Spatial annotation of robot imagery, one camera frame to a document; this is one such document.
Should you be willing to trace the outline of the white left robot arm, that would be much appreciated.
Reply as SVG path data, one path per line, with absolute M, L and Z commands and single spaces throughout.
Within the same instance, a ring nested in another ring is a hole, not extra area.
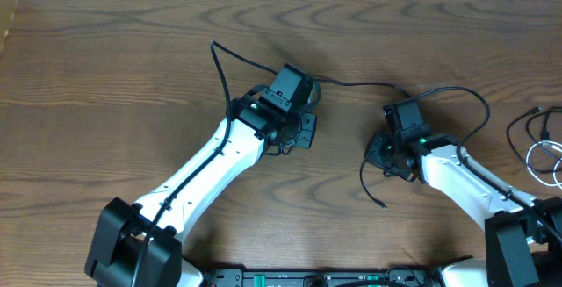
M 84 272 L 99 286 L 188 286 L 204 282 L 183 258 L 203 212 L 265 155 L 312 145 L 312 110 L 321 86 L 286 64 L 272 85 L 256 85 L 227 106 L 211 139 L 171 178 L 128 204 L 114 198 L 100 213 Z

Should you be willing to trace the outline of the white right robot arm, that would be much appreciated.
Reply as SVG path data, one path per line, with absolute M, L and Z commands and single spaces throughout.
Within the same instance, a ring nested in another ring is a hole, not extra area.
M 384 176 L 440 190 L 484 231 L 486 258 L 433 269 L 428 286 L 559 286 L 561 199 L 538 199 L 475 161 L 459 140 L 433 134 L 410 98 L 384 107 L 387 131 L 374 133 L 364 160 Z

